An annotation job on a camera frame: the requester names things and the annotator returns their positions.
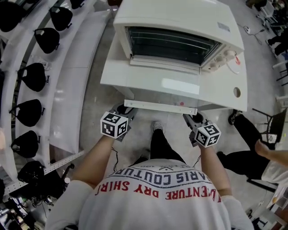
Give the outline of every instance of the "forearm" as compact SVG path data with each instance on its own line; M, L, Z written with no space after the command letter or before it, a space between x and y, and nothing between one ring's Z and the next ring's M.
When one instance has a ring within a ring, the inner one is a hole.
M209 177L220 196L232 195L230 180L213 147L200 147L202 171Z
M114 141L111 137L102 136L77 168L72 179L95 188L104 177Z
M287 150L270 150L263 155L269 160L276 161L281 165L288 167L288 151Z

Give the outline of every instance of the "oven control knob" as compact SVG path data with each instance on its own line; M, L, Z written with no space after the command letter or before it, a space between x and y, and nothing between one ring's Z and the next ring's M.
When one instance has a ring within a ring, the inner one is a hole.
M224 52L224 55L225 55L225 57L226 57L228 60L231 60L231 59L233 59L233 58L235 57L236 52L233 51L233 50L226 50L226 51Z
M220 66L225 64L225 59L223 57L216 57L215 61L217 62L217 64L219 64Z
M211 64L210 64L210 70L215 71L215 70L217 70L217 69L218 69L218 67L217 67L217 64L216 64L216 63L211 63Z

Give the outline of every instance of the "wrist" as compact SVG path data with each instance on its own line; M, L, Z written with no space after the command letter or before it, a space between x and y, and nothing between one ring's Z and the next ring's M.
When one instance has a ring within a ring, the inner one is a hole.
M106 135L103 135L101 137L101 139L103 139L103 140L105 140L107 142L114 142L115 141L115 139L113 137L109 137L109 136L106 136Z
M202 145L199 144L199 148L200 148L200 153L201 154L206 154L206 153L214 153L216 154L214 148L212 146L209 146L209 147L204 147Z
M258 154L260 156L263 156L263 157L267 158L267 157L269 157L272 154L272 152L271 152L271 150L262 150Z

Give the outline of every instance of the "black pants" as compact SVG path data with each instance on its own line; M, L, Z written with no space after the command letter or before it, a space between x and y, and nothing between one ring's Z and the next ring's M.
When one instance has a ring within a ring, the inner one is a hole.
M279 55L288 49L288 29L285 29L281 36L276 36L268 40L269 45L273 45L276 42L281 42L281 44L275 48L276 55Z
M154 131L151 140L150 150L151 150L150 159L174 159L185 163L182 157L180 157L180 155L171 148L161 129L156 129ZM139 164L146 160L147 158L140 157L138 160L136 160L134 164Z
M262 139L261 134L244 115L235 118L234 126L249 146L250 151L234 152L228 155L220 154L218 157L224 168L240 175L246 175L250 179L260 180L270 161L255 152L255 144L257 140ZM269 149L275 149L275 144L263 143Z

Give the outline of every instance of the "white shelf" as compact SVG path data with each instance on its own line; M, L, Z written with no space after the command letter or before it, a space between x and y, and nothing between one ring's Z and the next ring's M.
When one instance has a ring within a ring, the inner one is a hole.
M9 41L1 57L2 63L0 68L5 71L5 81L1 100L0 127L4 130L6 149L0 151L0 164L13 181L17 180L17 170L14 155L10 148L12 137L11 114L9 114L9 111L12 108L17 71L33 38L33 31L39 27L44 17L48 14L49 8L56 1L42 0L22 23L9 32Z
M71 153L79 151L83 100L92 61L109 19L109 11L90 13L66 56L52 107L50 143Z
M9 32L3 32L0 30L0 38L4 39L4 42L9 40L12 34L13 34L13 30L9 31Z
M56 90L59 74L70 45L77 31L79 30L80 25L83 23L90 10L93 8L95 1L96 0L85 0L84 5L81 8L72 10L72 25L68 29L60 32L60 45L57 50L50 54L45 54L38 44L35 45L32 51L32 55L42 57L44 60L52 63L52 68L45 72L46 75L50 75L50 79L49 83L44 87L44 89L38 93L30 90L25 84L21 84L20 86L18 104L32 99L38 99L42 106L45 108L45 111L44 115L40 118L38 123L31 128L21 124L18 120L16 120L16 136L18 137L28 132L29 130L33 130L41 136L39 149L34 159L40 161L45 167L50 166L50 120L52 105L54 101L54 93ZM69 4L70 3L63 3L62 6L67 6ZM45 27L54 28L52 21L50 20ZM27 65L32 63L33 61L30 58Z

